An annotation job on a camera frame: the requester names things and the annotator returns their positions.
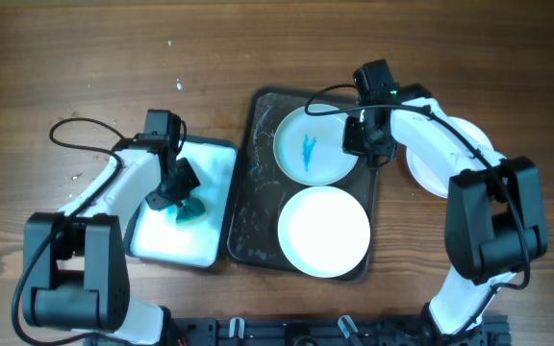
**dark tray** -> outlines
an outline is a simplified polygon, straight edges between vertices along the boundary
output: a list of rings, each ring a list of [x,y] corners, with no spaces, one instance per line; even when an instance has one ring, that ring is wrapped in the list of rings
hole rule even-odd
[[[277,221],[286,202],[308,186],[292,181],[279,168],[273,155],[273,137],[281,121],[303,107],[311,95],[308,91],[265,87],[252,98],[233,179],[238,193],[231,204],[232,225],[229,234],[222,237],[223,253],[236,263],[301,273],[281,250]],[[317,102],[342,109],[355,105],[354,99],[337,95],[318,97]],[[371,240],[377,184],[378,170],[369,169],[364,159],[359,159],[347,176],[331,184],[347,191],[363,206],[371,225]],[[354,269],[332,279],[353,282],[363,277],[369,265],[371,243]]]

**black mount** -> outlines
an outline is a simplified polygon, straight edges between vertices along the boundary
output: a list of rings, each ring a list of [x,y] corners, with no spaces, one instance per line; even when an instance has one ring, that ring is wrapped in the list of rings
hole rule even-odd
[[[368,62],[354,72],[359,106],[400,105],[418,97],[433,97],[421,85],[399,87],[385,60]],[[392,159],[396,141],[390,133],[391,109],[371,109],[359,117],[348,116],[343,134],[343,152],[366,157],[369,167],[379,167]]]
[[[189,161],[178,159],[182,120],[179,115],[165,110],[149,110],[144,121],[144,132],[134,138],[121,139],[113,151],[145,149],[160,156],[162,181],[155,191],[146,196],[152,210],[163,210],[172,205],[182,207],[182,201],[200,186]]]
[[[169,319],[170,337],[155,346],[418,346],[418,316],[353,319],[356,333],[345,336],[337,319],[245,320],[233,333],[232,321],[212,318]],[[512,343],[506,316],[483,318],[468,339],[458,346],[509,346]],[[99,338],[85,346],[124,345]]]
[[[34,213],[25,224],[24,263],[65,220]],[[85,270],[61,270],[57,260],[84,255]],[[23,315],[34,327],[116,331],[127,313],[130,281],[117,216],[78,217],[39,257],[23,290]]]
[[[504,160],[494,168],[516,204],[531,260],[546,253],[538,168],[525,157]],[[488,170],[464,171],[450,178],[445,246],[459,275],[483,284],[508,271],[522,271],[521,247],[509,210],[491,215],[491,200],[505,203]]]

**water residue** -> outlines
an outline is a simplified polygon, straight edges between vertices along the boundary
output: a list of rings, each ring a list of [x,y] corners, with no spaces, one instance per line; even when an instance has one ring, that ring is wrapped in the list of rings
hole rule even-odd
[[[254,188],[254,193],[255,192],[258,192],[259,190],[269,186],[269,185],[278,185],[279,184],[279,181],[272,181],[272,182],[264,182],[262,183],[260,186],[256,186],[256,188]]]
[[[266,253],[260,250],[256,250],[254,255],[258,256],[261,260],[266,260]]]
[[[309,136],[305,135],[305,141],[303,142],[303,162],[305,163],[305,171],[309,172],[309,161],[312,159],[312,150],[314,150],[317,139],[314,137],[309,141]]]
[[[258,139],[258,131],[264,126],[264,121],[266,120],[266,115],[270,112],[272,107],[269,107],[268,110],[264,112],[256,121],[256,126],[254,128],[254,145],[256,145],[256,139]]]

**wooden table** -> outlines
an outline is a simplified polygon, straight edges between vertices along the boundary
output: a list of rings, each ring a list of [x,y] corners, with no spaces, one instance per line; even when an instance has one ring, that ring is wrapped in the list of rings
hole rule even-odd
[[[170,2],[68,7],[71,1],[32,0],[23,5],[35,8],[21,9],[0,1],[8,6],[0,9],[0,344],[20,343],[10,301],[23,224],[34,211],[54,211],[77,196],[105,165],[104,155],[52,144],[55,122],[92,117],[131,136],[147,109],[170,109],[191,134],[239,143],[257,88],[348,83],[362,63],[386,58],[403,85],[422,83],[446,113],[477,124],[500,152],[526,155],[540,168],[548,253],[533,264],[530,286],[502,291],[489,313],[510,316],[515,345],[554,345],[554,2]],[[82,124],[61,138],[114,143]],[[401,150],[381,172],[363,283],[225,262],[210,275],[131,259],[133,294],[181,317],[418,313],[449,268],[445,201],[418,186],[404,157]]]

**white bowl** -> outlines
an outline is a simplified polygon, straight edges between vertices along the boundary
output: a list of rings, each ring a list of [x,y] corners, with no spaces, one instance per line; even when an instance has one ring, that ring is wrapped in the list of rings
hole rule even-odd
[[[310,111],[334,111],[333,106],[314,104]],[[343,153],[343,130],[347,114],[310,116],[305,108],[294,110],[279,124],[273,152],[279,168],[303,185],[329,185],[354,167],[358,157]],[[305,163],[305,148],[309,160]]]
[[[462,118],[451,116],[455,124],[457,124],[466,134],[474,138],[478,143],[492,149],[491,141],[476,125]],[[426,165],[410,148],[405,152],[405,158],[408,162],[410,172],[414,179],[427,191],[441,198],[448,198],[448,187],[444,186],[440,178],[433,173],[431,168]]]
[[[371,239],[363,206],[331,186],[306,188],[286,203],[277,225],[286,258],[303,273],[333,278],[354,269]]]

